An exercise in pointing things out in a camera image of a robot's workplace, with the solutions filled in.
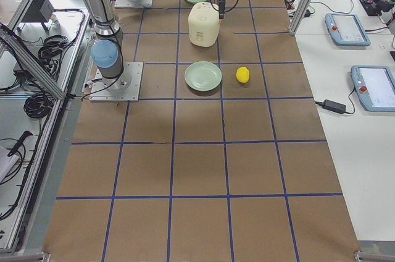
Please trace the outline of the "white rice cooker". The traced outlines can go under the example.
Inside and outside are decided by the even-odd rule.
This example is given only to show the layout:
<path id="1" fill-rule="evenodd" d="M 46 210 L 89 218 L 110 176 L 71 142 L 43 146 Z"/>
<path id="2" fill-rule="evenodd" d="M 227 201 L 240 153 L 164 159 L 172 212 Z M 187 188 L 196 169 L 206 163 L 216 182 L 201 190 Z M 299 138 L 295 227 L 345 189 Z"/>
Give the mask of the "white rice cooker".
<path id="1" fill-rule="evenodd" d="M 188 16 L 189 39 L 192 44 L 211 47 L 217 40 L 220 30 L 218 5 L 209 2 L 198 2 Z"/>

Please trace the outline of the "yellow toy potato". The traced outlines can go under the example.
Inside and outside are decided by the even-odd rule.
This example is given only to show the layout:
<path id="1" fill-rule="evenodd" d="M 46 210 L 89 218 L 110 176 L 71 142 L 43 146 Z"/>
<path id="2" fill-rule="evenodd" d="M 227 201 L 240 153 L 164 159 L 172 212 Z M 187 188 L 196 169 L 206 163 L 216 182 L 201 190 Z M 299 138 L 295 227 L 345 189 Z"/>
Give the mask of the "yellow toy potato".
<path id="1" fill-rule="evenodd" d="M 246 66 L 238 67 L 236 70 L 236 79 L 239 83 L 247 83 L 249 81 L 250 71 Z"/>

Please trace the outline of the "blue teach pendant far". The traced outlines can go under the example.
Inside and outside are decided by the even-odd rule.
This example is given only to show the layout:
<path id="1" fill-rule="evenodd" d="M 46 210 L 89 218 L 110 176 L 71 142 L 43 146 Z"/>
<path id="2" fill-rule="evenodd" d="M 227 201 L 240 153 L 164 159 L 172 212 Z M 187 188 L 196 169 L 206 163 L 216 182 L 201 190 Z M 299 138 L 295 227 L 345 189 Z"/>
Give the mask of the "blue teach pendant far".
<path id="1" fill-rule="evenodd" d="M 354 14 L 325 15 L 325 24 L 333 42 L 339 46 L 370 46 L 371 42 L 358 16 Z"/>

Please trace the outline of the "blue teach pendant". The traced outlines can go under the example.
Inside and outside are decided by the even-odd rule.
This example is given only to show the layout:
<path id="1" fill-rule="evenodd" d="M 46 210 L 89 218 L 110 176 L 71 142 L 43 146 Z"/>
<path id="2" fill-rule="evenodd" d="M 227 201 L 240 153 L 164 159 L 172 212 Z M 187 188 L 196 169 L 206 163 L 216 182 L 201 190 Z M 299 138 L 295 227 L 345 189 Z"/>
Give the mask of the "blue teach pendant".
<path id="1" fill-rule="evenodd" d="M 351 80 L 366 111 L 394 112 L 394 77 L 388 66 L 354 65 Z"/>
<path id="2" fill-rule="evenodd" d="M 339 46 L 370 46 L 371 42 L 358 16 L 354 14 L 325 15 L 325 24 L 333 42 Z"/>

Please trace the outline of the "black power adapter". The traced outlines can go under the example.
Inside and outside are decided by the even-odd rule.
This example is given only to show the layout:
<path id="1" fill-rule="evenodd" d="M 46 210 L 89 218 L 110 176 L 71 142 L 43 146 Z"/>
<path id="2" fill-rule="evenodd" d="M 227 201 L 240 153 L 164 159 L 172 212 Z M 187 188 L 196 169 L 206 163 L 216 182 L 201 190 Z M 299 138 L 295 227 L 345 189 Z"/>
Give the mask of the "black power adapter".
<path id="1" fill-rule="evenodd" d="M 322 108 L 326 109 L 328 111 L 331 111 L 331 112 L 338 113 L 338 114 L 345 114 L 346 113 L 346 105 L 345 104 L 341 104 L 341 103 L 331 101 L 328 99 L 326 99 L 323 102 Z"/>

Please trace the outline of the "blue teach pendant near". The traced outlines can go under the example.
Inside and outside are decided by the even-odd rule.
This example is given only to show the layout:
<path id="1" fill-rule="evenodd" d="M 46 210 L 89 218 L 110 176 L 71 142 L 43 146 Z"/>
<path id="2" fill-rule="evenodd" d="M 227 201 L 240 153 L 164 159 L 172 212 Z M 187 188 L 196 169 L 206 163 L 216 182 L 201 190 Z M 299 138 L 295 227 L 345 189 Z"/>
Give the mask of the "blue teach pendant near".
<path id="1" fill-rule="evenodd" d="M 351 80 L 366 111 L 394 112 L 394 77 L 388 66 L 354 65 Z"/>

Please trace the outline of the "brown paper mat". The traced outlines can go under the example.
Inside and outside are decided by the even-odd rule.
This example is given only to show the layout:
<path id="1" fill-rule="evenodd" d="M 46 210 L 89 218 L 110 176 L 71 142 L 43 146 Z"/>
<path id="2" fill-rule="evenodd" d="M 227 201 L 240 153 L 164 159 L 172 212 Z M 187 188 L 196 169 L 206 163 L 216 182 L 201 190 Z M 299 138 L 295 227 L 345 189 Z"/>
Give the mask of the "brown paper mat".
<path id="1" fill-rule="evenodd" d="M 118 11 L 136 103 L 77 104 L 52 261 L 352 261 L 358 243 L 283 0 L 236 8 L 209 48 L 184 0 Z M 216 64 L 197 91 L 185 70 Z M 250 71 L 239 83 L 238 67 Z"/>

